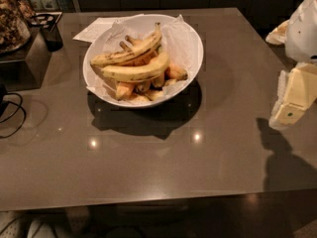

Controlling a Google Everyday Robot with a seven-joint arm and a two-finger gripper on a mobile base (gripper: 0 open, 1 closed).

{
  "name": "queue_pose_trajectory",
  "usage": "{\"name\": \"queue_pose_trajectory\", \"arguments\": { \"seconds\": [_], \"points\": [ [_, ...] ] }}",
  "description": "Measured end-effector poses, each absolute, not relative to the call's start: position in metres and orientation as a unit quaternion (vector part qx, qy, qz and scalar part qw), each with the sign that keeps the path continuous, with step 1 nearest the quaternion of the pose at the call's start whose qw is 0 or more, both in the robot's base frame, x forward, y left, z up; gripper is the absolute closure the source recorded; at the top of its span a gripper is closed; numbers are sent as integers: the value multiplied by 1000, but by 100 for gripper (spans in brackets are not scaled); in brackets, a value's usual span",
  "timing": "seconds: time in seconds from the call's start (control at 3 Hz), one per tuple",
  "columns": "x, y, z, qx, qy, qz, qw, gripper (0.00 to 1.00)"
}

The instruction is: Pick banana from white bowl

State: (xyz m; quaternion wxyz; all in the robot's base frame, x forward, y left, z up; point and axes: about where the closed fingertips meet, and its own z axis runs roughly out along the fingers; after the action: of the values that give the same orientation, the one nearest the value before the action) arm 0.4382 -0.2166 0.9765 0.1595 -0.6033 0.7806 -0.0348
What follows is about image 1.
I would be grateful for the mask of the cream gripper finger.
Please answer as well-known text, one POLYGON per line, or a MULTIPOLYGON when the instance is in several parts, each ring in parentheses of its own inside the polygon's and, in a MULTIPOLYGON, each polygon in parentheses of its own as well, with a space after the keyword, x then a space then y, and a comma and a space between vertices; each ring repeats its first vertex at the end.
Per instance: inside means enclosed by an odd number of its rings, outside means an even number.
POLYGON ((277 101, 273 106, 273 125, 293 125, 317 99, 317 65, 300 62, 291 72, 278 78, 277 101))
POLYGON ((287 26, 288 20, 279 24, 266 36, 265 41, 272 45, 283 45, 286 40, 287 26))

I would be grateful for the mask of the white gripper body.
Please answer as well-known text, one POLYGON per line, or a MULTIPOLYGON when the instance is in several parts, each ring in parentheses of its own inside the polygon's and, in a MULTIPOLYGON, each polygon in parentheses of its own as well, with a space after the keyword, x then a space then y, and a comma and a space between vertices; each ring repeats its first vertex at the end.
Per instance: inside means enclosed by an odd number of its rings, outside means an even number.
POLYGON ((317 0, 303 0, 291 15, 285 35, 285 53, 296 61, 317 62, 317 0))

